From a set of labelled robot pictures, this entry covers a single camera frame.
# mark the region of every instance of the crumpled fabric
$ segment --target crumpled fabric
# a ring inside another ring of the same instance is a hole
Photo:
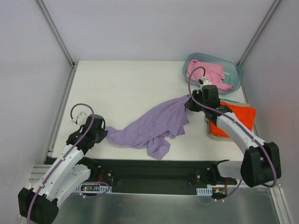
[[[189,123],[184,104],[190,96],[185,95],[163,102],[123,130],[106,127],[106,139],[119,146],[147,148],[148,155],[161,160],[170,149],[165,137],[175,138],[185,134],[184,125]]]
[[[219,89],[222,90],[231,90],[234,88],[233,85],[228,85],[223,83],[225,79],[223,66],[219,64],[212,64],[208,62],[199,62],[197,60],[190,61],[187,69],[187,77],[190,76],[191,72],[199,67],[205,67],[206,69],[206,78],[213,84],[216,85]],[[192,75],[192,79],[198,81],[204,74],[202,69],[195,70],[194,74]]]

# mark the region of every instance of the folded cloth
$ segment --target folded cloth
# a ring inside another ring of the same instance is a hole
[[[228,104],[221,101],[221,105],[227,105],[235,113],[236,117],[249,129],[252,131],[254,125],[254,119],[256,118],[256,109],[249,106],[244,106],[243,104]],[[223,130],[215,126],[210,122],[210,133],[214,136],[229,137]]]
[[[185,134],[183,126],[189,123],[184,104],[190,96],[171,99],[155,106],[123,130],[106,127],[106,139],[119,146],[147,148],[148,155],[161,160],[170,149],[165,137]]]
[[[222,90],[231,90],[233,89],[233,85],[228,85],[223,83],[223,79],[225,79],[223,66],[219,64],[212,64],[208,62],[199,62],[197,60],[190,61],[187,69],[187,76],[189,77],[191,72],[199,67],[205,67],[206,69],[206,78],[213,84],[216,85],[219,89]],[[202,69],[197,69],[192,75],[192,79],[198,81],[204,74]]]

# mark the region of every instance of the table top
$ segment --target table top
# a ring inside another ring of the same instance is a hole
[[[79,126],[71,122],[70,110],[77,103],[90,105],[95,114],[104,117],[106,126],[123,129],[154,106],[188,94],[182,74],[184,62],[168,61],[80,61],[77,67],[52,157],[58,157],[68,136]],[[245,102],[241,88],[222,96]],[[73,116],[88,108],[77,106]],[[166,138],[171,147],[163,160],[242,161],[243,154],[232,141],[216,140],[207,135],[203,112],[187,111],[190,121],[185,134]],[[124,148],[104,139],[90,149],[93,159],[154,160],[147,149]]]

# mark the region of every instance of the purple cloth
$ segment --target purple cloth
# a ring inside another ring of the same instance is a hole
[[[148,155],[161,160],[168,152],[170,143],[165,137],[175,138],[185,134],[188,124],[184,103],[190,96],[171,99],[155,106],[123,130],[106,127],[107,140],[119,146],[147,148]]]

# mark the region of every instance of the pink towel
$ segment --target pink towel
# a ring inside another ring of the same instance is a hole
[[[223,66],[219,64],[212,64],[208,62],[199,62],[197,60],[192,60],[188,65],[187,76],[189,77],[193,69],[196,67],[203,66],[206,69],[206,78],[210,80],[213,85],[216,85],[219,89],[222,90],[231,90],[233,85],[228,85],[223,83],[225,79]],[[192,75],[192,79],[198,81],[204,74],[202,69],[197,69]]]

